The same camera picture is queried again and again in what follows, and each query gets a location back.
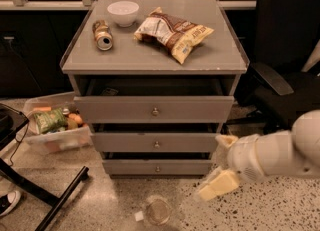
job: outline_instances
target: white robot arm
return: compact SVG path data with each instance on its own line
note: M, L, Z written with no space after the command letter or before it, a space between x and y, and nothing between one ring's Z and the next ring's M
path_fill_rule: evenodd
M320 178L320 110L302 115L292 131L234 138L216 138L228 148L229 169L213 172L200 186L198 194L206 201L233 191L241 180L258 182L270 176Z

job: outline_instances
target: tin can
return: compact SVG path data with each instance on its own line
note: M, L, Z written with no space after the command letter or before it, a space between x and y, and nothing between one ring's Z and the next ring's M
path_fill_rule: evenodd
M113 38L107 21L97 20L92 25L94 40L100 50L109 50L113 45Z

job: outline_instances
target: white bowl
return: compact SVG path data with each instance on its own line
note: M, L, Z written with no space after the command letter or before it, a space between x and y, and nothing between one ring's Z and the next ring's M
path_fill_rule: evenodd
M120 27L129 27L138 16L139 5L130 1L119 1L110 4L107 10Z

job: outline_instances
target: cabinet top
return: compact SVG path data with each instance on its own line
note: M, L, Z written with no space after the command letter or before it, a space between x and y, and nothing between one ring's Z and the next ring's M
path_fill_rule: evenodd
M62 60L66 74L242 74L248 60L227 24L216 0L130 0L139 4L136 22L127 28L116 25L107 7L121 0L97 0ZM134 39L134 32L157 7L163 13L214 29L196 46L184 64L178 63L164 47ZM113 47L99 50L92 24L99 19L109 23Z

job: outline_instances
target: black wall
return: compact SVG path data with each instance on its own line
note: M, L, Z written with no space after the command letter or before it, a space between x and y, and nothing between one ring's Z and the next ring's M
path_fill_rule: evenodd
M59 63L85 15L86 11L0 12L0 97L72 90Z

